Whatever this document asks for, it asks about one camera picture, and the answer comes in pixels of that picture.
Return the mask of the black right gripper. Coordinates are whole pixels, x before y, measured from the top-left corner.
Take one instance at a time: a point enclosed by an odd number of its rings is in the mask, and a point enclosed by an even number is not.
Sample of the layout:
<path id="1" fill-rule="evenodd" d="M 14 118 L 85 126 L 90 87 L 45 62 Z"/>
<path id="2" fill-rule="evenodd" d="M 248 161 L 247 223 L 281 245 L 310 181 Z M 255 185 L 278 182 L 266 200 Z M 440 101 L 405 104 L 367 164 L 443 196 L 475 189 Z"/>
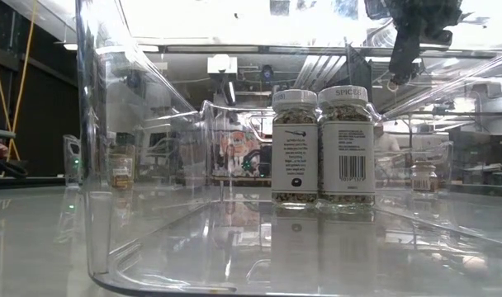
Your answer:
<path id="1" fill-rule="evenodd" d="M 460 16 L 462 0 L 394 0 L 393 19 L 397 36 L 389 63 L 395 85 L 406 84 L 418 74 L 414 62 L 419 43 L 451 44 L 452 32 Z"/>

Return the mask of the white-lid bagel seasoning jar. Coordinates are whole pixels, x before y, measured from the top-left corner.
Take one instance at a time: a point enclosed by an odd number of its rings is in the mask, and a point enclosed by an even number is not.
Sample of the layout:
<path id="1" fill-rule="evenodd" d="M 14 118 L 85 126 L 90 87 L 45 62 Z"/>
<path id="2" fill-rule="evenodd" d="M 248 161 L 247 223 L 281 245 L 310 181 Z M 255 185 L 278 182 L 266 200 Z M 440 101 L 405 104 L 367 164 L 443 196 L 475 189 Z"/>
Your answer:
<path id="1" fill-rule="evenodd" d="M 369 107 L 364 87 L 328 87 L 318 93 L 319 199 L 328 205 L 374 205 L 374 122 Z"/>
<path id="2" fill-rule="evenodd" d="M 272 97 L 272 201 L 308 205 L 318 198 L 317 95 L 290 89 Z"/>

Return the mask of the brown-lid spice jar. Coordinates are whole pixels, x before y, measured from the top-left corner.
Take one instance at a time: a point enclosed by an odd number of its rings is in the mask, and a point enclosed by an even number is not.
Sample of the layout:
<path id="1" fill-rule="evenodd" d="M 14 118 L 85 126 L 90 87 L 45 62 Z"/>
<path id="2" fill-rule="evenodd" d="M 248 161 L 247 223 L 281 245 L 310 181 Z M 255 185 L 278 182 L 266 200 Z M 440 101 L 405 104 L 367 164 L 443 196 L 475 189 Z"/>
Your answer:
<path id="1" fill-rule="evenodd" d="M 430 161 L 415 161 L 411 167 L 411 189 L 418 192 L 437 192 L 436 167 Z"/>

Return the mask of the black-lid spice jar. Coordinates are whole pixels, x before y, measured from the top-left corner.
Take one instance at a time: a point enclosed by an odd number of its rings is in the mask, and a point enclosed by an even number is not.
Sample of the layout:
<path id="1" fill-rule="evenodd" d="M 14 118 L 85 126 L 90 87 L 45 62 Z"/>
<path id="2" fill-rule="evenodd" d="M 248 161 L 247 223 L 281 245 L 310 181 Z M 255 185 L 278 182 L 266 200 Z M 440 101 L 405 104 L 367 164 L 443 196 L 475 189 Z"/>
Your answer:
<path id="1" fill-rule="evenodd" d="M 135 136 L 116 132 L 108 149 L 108 168 L 111 187 L 128 191 L 134 183 Z"/>

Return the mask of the person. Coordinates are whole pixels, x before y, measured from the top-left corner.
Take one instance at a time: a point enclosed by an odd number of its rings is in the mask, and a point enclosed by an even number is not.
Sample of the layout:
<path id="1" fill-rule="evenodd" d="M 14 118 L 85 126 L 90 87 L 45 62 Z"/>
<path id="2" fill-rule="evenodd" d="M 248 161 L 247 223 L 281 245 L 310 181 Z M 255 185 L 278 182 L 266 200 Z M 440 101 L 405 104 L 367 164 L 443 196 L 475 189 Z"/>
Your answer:
<path id="1" fill-rule="evenodd" d="M 382 124 L 375 125 L 373 132 L 376 151 L 398 152 L 400 150 L 397 139 L 391 134 L 386 133 Z"/>

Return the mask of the white ceiling box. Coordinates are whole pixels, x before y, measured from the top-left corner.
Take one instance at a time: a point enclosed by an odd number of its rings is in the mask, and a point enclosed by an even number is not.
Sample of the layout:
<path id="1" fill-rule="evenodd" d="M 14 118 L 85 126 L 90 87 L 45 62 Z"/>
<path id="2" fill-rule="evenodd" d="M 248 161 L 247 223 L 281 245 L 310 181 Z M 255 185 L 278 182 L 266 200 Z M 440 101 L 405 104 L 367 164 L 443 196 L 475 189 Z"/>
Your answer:
<path id="1" fill-rule="evenodd" d="M 238 60 L 227 54 L 215 54 L 207 59 L 207 72 L 209 74 L 237 73 Z"/>

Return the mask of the colourful picture poster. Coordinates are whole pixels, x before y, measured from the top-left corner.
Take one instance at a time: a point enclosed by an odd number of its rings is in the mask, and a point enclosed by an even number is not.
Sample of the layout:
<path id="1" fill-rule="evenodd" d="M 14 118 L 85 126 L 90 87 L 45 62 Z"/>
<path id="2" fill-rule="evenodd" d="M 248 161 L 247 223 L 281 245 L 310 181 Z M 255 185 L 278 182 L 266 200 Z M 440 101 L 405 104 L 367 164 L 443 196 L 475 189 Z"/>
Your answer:
<path id="1" fill-rule="evenodd" d="M 271 177 L 271 144 L 242 130 L 216 130 L 213 143 L 215 177 Z"/>

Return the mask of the clear plastic bin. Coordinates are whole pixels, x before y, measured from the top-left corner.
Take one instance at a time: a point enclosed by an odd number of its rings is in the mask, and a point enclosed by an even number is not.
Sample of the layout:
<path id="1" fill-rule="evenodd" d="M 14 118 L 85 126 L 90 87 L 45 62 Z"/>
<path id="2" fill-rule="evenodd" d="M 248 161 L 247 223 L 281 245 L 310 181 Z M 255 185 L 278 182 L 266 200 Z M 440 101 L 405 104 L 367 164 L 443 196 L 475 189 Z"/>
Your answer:
<path id="1" fill-rule="evenodd" d="M 66 186 L 92 191 L 111 187 L 107 152 L 111 143 L 109 137 L 99 136 L 94 143 L 86 143 L 72 134 L 65 134 L 63 141 Z"/>
<path id="2" fill-rule="evenodd" d="M 84 190 L 88 273 L 139 297 L 502 297 L 502 0 L 462 0 L 451 44 L 391 79 L 394 0 L 76 0 L 81 141 L 135 136 L 128 191 Z M 272 177 L 215 177 L 216 130 L 271 144 L 272 97 L 372 66 L 375 202 L 272 201 Z M 227 54 L 237 73 L 209 74 Z M 261 79 L 263 65 L 274 76 Z M 138 70 L 138 90 L 126 85 Z M 438 191 L 411 189 L 415 161 Z"/>

